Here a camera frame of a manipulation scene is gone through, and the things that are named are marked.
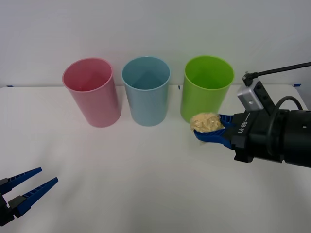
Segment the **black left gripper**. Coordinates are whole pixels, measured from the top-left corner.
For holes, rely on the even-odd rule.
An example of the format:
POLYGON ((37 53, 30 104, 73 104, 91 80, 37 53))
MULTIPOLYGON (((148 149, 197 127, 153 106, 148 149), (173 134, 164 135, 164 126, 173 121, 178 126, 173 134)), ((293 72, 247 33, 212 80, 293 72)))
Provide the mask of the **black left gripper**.
POLYGON ((58 182, 58 178, 55 177, 26 194, 19 195, 10 200, 8 202, 10 207, 8 207, 3 195, 41 171, 42 168, 38 167, 10 178, 4 178, 0 181, 0 225, 6 225, 13 221, 15 219, 14 215, 16 218, 23 216, 58 182))

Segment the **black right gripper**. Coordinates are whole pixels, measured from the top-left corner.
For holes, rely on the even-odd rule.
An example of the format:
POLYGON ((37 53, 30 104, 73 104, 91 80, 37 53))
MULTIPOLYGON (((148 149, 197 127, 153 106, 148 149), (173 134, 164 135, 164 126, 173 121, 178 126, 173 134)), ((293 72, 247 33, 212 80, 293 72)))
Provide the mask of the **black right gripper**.
POLYGON ((219 120, 225 127, 221 130, 201 133, 194 130, 196 138, 202 142, 219 143, 235 151, 234 160, 250 163, 254 158, 282 163, 284 156, 280 152, 281 134, 284 132, 288 110, 279 110, 271 132, 273 155, 267 150, 267 131, 270 116, 265 110, 243 112, 235 115, 219 114, 219 120))

